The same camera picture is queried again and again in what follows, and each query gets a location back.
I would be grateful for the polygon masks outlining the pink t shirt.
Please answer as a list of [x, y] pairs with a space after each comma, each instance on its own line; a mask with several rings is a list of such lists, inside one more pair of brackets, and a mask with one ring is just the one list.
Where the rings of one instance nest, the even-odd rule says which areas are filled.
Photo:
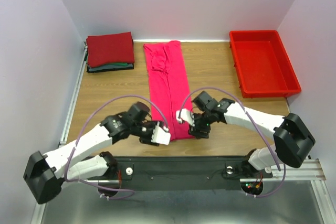
[[171, 141], [192, 138], [189, 125], [179, 124], [176, 111], [190, 93], [181, 43], [144, 44], [149, 77], [150, 100], [162, 111], [171, 132]]

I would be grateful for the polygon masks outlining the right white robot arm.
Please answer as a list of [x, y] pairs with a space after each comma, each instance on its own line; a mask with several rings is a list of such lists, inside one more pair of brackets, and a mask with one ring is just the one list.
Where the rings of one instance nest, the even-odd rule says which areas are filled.
[[268, 114], [245, 107], [236, 97], [217, 101], [206, 91], [192, 102], [201, 112], [181, 109], [176, 118], [180, 123], [187, 122], [189, 134], [196, 138], [208, 138], [211, 124], [222, 122], [253, 130], [263, 141], [268, 138], [274, 141], [273, 145], [251, 150], [238, 166], [226, 167], [241, 178], [253, 177], [274, 165], [299, 168], [316, 143], [303, 120], [294, 113]]

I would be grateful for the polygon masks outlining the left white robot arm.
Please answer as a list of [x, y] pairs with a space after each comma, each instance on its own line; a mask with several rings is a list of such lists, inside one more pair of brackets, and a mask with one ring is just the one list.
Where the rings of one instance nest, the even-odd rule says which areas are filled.
[[129, 136], [137, 136], [141, 143], [158, 146], [158, 134], [165, 131], [163, 121], [150, 118], [150, 109], [137, 102], [127, 110], [106, 116], [87, 133], [76, 140], [45, 154], [36, 151], [30, 155], [23, 179], [38, 204], [58, 196], [64, 184], [84, 182], [91, 177], [113, 178], [117, 161], [109, 152], [95, 157], [89, 155], [111, 146]]

